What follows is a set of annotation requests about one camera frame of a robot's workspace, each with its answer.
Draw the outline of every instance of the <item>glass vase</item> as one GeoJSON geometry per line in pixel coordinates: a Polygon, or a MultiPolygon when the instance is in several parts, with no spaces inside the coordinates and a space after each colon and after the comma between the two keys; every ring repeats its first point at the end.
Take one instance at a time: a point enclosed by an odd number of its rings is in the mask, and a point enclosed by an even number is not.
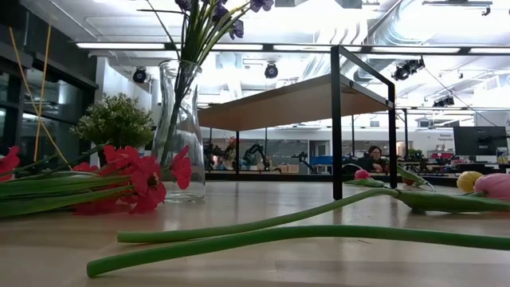
{"type": "Polygon", "coordinates": [[[206,179],[202,135],[198,124],[198,82],[202,70],[189,61],[169,60],[159,65],[161,93],[163,96],[161,117],[156,128],[152,155],[162,167],[162,178],[167,189],[166,202],[195,201],[204,197],[206,179]],[[182,164],[176,155],[187,153],[190,158],[191,177],[179,178],[172,172],[175,165],[182,164]]]}

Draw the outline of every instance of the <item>person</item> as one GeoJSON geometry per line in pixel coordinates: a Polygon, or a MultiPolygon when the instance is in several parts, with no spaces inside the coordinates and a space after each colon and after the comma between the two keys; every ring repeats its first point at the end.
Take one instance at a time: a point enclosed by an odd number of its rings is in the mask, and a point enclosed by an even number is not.
{"type": "Polygon", "coordinates": [[[362,159],[362,161],[359,163],[359,166],[362,167],[365,171],[384,172],[388,165],[386,160],[381,159],[381,154],[381,148],[377,146],[371,146],[368,149],[369,157],[362,159]]]}

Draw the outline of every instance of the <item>green plant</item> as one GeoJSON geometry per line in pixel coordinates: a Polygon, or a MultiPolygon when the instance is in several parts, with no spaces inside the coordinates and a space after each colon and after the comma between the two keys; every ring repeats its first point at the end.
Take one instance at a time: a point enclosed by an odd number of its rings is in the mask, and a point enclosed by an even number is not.
{"type": "Polygon", "coordinates": [[[110,142],[115,147],[140,148],[153,137],[151,113],[138,109],[138,99],[123,93],[117,96],[104,94],[101,102],[88,107],[71,132],[95,144],[110,142]]]}

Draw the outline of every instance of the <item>track light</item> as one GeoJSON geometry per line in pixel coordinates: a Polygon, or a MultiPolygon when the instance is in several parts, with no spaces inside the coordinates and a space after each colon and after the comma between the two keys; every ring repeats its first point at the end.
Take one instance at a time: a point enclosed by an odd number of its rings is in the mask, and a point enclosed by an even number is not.
{"type": "Polygon", "coordinates": [[[268,66],[265,68],[264,75],[267,79],[274,79],[278,77],[278,68],[275,63],[268,63],[268,66]]]}
{"type": "Polygon", "coordinates": [[[397,65],[395,73],[391,75],[396,81],[404,81],[409,76],[418,72],[418,70],[425,68],[423,57],[420,60],[408,60],[403,64],[397,65]]]}
{"type": "Polygon", "coordinates": [[[133,73],[133,81],[137,84],[145,84],[151,79],[151,76],[147,73],[146,67],[136,67],[135,73],[133,73]]]}
{"type": "Polygon", "coordinates": [[[453,100],[452,96],[447,96],[446,98],[442,98],[440,100],[435,100],[432,108],[443,108],[448,106],[455,105],[455,101],[453,100]]]}

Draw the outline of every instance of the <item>wooden table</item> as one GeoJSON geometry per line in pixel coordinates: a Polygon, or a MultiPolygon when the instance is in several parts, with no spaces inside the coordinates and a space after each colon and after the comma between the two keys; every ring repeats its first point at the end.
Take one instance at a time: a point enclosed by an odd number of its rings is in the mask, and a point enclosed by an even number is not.
{"type": "MultiPolygon", "coordinates": [[[[354,194],[364,188],[344,190],[354,194]]],[[[147,248],[117,244],[117,230],[251,222],[332,200],[330,183],[207,183],[207,191],[204,202],[166,204],[152,214],[60,213],[1,221],[0,286],[510,286],[510,252],[356,238],[272,242],[86,277],[85,265],[92,259],[147,248]]],[[[414,215],[397,200],[378,197],[292,225],[398,226],[510,236],[509,222],[508,214],[414,215]]]]}

